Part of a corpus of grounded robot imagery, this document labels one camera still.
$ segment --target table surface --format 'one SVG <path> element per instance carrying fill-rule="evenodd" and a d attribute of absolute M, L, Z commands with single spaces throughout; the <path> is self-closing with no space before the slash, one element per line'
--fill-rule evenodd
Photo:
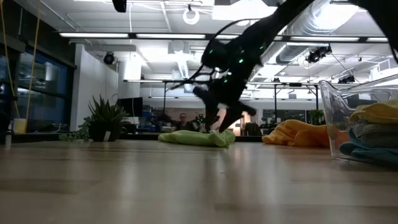
<path fill-rule="evenodd" d="M 398 173 L 326 149 L 38 142 L 0 151 L 0 223 L 397 223 Z"/>

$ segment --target towel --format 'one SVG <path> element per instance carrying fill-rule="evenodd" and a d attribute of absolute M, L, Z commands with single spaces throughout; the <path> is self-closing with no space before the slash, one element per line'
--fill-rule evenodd
<path fill-rule="evenodd" d="M 302 147 L 329 147 L 326 125 L 315 126 L 298 120 L 284 121 L 268 136 L 263 136 L 266 144 L 279 144 Z"/>
<path fill-rule="evenodd" d="M 383 103 L 358 106 L 349 121 L 356 123 L 359 120 L 380 124 L 398 124 L 398 98 Z"/>
<path fill-rule="evenodd" d="M 398 147 L 398 125 L 361 121 L 354 125 L 355 138 L 367 147 Z"/>
<path fill-rule="evenodd" d="M 373 148 L 365 146 L 359 141 L 351 128 L 348 131 L 351 142 L 340 146 L 340 152 L 358 159 L 372 159 L 378 163 L 398 166 L 398 148 Z"/>
<path fill-rule="evenodd" d="M 214 131 L 210 134 L 181 130 L 160 134 L 158 140 L 190 146 L 228 147 L 232 142 L 235 142 L 235 134 L 228 130 L 222 133 Z"/>

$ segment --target clear plastic bin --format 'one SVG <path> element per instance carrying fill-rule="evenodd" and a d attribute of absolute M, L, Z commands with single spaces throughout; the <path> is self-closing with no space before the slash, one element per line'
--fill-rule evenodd
<path fill-rule="evenodd" d="M 374 161 L 374 159 L 363 159 L 343 154 L 340 151 L 340 146 L 345 142 L 351 142 L 348 131 L 356 124 L 350 123 L 349 117 L 355 112 L 357 106 L 385 102 L 398 97 L 398 75 L 340 90 L 326 81 L 321 81 L 320 88 L 331 155 L 379 164 L 380 162 Z"/>

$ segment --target yellow cup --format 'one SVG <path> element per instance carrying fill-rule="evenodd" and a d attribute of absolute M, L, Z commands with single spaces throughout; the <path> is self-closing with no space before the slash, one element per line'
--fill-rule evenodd
<path fill-rule="evenodd" d="M 14 132 L 17 134 L 25 134 L 26 132 L 26 119 L 16 118 L 14 119 Z"/>

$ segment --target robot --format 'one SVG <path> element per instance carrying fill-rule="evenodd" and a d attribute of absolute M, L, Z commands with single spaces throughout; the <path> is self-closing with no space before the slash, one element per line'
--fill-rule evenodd
<path fill-rule="evenodd" d="M 123 7 L 120 7 L 123 2 L 126 3 L 124 0 L 113 0 L 115 8 L 118 5 L 118 8 L 123 9 Z M 219 128 L 219 132 L 221 133 L 239 119 L 243 111 L 254 116 L 256 110 L 239 101 L 242 92 L 246 88 L 246 83 L 251 77 L 253 68 L 256 65 L 261 65 L 261 55 L 270 46 L 278 32 L 312 2 L 314 0 L 286 0 L 278 7 L 273 15 L 259 19 L 240 36 L 227 44 L 219 42 L 215 37 L 233 24 L 253 19 L 234 21 L 223 27 L 209 41 L 201 58 L 202 65 L 198 71 L 189 79 L 170 89 L 176 89 L 187 83 L 199 83 L 195 79 L 200 75 L 210 76 L 208 82 L 206 82 L 207 88 L 196 86 L 193 89 L 193 93 L 201 98 L 205 104 L 206 130 L 210 130 L 210 126 L 216 122 L 215 118 L 219 110 L 219 103 L 228 107 L 226 116 Z M 394 52 L 395 49 L 398 49 L 398 29 L 394 24 L 394 9 L 398 9 L 398 1 L 347 0 L 347 3 L 355 4 L 368 10 L 377 25 L 389 39 L 394 59 L 398 63 L 398 58 Z M 203 67 L 208 67 L 213 71 L 210 73 L 201 73 Z M 228 75 L 221 78 L 212 78 L 212 75 L 216 71 L 220 73 L 228 72 Z"/>

